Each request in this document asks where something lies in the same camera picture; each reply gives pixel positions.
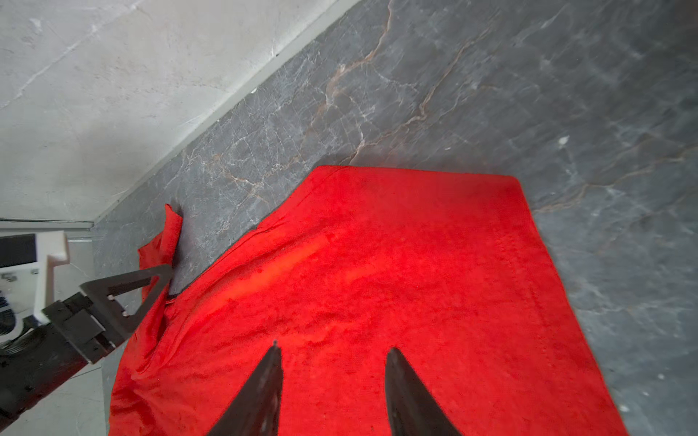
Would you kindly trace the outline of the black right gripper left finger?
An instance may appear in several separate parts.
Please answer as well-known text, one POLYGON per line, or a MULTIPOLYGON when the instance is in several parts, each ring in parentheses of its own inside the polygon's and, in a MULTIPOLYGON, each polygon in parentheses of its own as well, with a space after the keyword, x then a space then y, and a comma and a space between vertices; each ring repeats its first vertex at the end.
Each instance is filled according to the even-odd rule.
POLYGON ((282 389, 282 351, 274 343, 208 435, 277 435, 282 389))

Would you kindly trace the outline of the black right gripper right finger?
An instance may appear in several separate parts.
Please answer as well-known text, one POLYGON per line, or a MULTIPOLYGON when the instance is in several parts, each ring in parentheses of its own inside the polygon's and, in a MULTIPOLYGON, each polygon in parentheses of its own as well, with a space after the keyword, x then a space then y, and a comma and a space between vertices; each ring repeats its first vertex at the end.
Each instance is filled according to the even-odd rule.
POLYGON ((392 435, 461 435, 396 347, 387 354, 385 399, 392 435))

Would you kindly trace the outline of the red t-shirt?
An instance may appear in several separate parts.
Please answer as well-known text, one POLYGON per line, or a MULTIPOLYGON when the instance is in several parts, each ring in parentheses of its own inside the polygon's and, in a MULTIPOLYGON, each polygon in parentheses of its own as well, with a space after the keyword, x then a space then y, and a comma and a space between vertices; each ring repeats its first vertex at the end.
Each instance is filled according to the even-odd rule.
POLYGON ((113 435, 204 435, 267 349, 283 435, 387 435, 399 349, 463 435, 623 435, 520 183, 321 166, 121 359, 113 435))

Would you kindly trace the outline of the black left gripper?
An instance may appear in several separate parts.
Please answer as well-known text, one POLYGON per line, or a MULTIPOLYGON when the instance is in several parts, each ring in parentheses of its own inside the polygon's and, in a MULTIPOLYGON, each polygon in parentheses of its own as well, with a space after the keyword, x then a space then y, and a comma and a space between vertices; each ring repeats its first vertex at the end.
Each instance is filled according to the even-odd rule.
POLYGON ((109 276, 45 308, 48 324, 1 348, 1 429, 130 338, 172 277, 171 265, 109 276))

